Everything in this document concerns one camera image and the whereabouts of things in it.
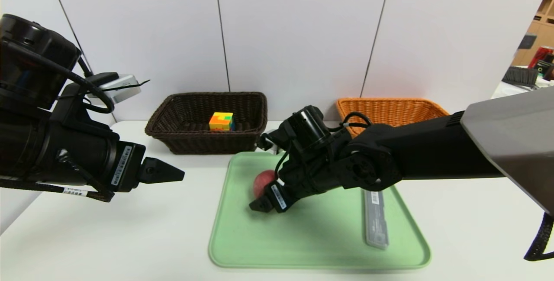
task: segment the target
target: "light green tray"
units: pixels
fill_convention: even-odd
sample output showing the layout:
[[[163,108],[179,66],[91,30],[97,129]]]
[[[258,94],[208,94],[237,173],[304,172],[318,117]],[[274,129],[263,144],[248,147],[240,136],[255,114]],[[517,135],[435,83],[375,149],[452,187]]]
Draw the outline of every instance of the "light green tray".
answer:
[[[226,268],[415,269],[431,250],[398,191],[383,192],[390,246],[365,242],[364,193],[360,188],[329,191],[296,202],[283,214],[254,212],[252,183],[275,169],[280,155],[243,152],[227,171],[209,243],[212,261]]]

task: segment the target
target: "colorful cube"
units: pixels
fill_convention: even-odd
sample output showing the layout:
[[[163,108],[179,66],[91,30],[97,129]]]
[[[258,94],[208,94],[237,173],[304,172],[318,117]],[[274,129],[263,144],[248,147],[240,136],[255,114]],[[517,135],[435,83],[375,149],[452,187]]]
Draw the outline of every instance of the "colorful cube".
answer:
[[[210,131],[234,131],[235,124],[233,122],[232,113],[214,113],[209,121]]]

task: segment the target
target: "brown wicker basket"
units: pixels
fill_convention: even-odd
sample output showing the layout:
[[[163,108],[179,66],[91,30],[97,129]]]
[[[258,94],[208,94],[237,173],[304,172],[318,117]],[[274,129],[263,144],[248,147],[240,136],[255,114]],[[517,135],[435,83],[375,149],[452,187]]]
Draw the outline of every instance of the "brown wicker basket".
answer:
[[[235,131],[210,131],[215,112],[233,113]],[[267,99],[261,92],[198,92],[166,98],[145,133],[176,155],[229,155],[254,151],[266,124]]]
[[[373,123],[391,126],[402,126],[449,115],[433,101],[414,98],[345,98],[337,101],[337,109],[341,119],[356,111],[365,114]],[[349,121],[364,123],[356,116]],[[348,127],[352,137],[356,137],[363,130],[361,127]]]

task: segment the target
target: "white label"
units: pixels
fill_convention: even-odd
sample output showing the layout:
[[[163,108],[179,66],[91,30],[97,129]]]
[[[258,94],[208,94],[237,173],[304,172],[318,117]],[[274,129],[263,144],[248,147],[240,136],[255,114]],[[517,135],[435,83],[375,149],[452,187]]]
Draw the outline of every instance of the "white label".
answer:
[[[121,179],[121,175],[123,175],[125,166],[127,166],[127,161],[129,160],[129,155],[131,154],[132,150],[133,147],[131,147],[130,145],[126,145],[125,149],[123,149],[123,153],[121,153],[121,158],[119,159],[119,164],[117,165],[117,168],[115,169],[115,173],[113,174],[113,178],[111,180],[111,184],[113,184],[114,186],[119,185],[119,180]]]
[[[86,190],[75,189],[75,188],[64,188],[64,194],[73,194],[74,196],[87,196],[89,192]]]
[[[275,194],[275,198],[277,198],[277,202],[279,202],[279,205],[281,206],[281,209],[287,208],[287,204],[285,203],[285,200],[283,200],[283,197],[281,196],[281,193],[277,189],[277,186],[273,185],[271,186],[271,190]]]
[[[379,193],[370,191],[371,192],[371,202],[373,204],[379,205]]]

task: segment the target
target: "white table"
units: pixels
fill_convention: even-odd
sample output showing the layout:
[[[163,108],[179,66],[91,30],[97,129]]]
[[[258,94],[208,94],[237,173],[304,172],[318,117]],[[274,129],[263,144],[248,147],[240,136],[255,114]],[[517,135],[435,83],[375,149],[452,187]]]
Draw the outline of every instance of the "white table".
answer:
[[[141,184],[111,203],[41,194],[0,237],[2,281],[475,281],[547,280],[554,261],[522,259],[542,210],[507,178],[398,185],[433,252],[417,271],[223,269],[208,241],[231,155],[173,155],[144,121],[113,126],[122,140],[186,171],[184,181]],[[276,128],[270,122],[268,128]]]

